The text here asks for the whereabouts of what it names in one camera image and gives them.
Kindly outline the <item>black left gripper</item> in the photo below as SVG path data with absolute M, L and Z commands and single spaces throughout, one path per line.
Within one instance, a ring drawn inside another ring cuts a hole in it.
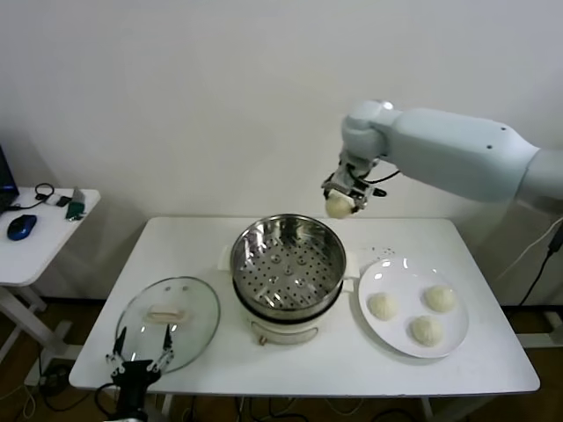
M 127 328 L 123 327 L 113 343 L 112 351 L 106 355 L 106 363 L 112 368 L 111 378 L 113 384 L 119 388 L 120 396 L 144 397 L 149 386 L 161 378 L 161 373 L 174 358 L 171 326 L 166 325 L 163 350 L 154 362 L 152 360 L 124 361 L 122 349 L 126 335 Z

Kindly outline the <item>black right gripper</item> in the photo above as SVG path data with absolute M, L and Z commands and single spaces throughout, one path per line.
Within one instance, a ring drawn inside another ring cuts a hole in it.
M 369 179 L 369 174 L 372 168 L 372 162 L 350 156 L 346 151 L 340 152 L 339 172 L 349 184 L 356 186 L 350 191 L 350 198 L 354 203 L 352 207 L 353 214 L 356 214 L 367 207 L 370 198 L 370 186 L 378 183 L 377 179 Z M 330 193 L 335 190 L 333 175 L 330 175 L 322 183 L 321 188 L 323 190 L 325 200 L 328 200 Z

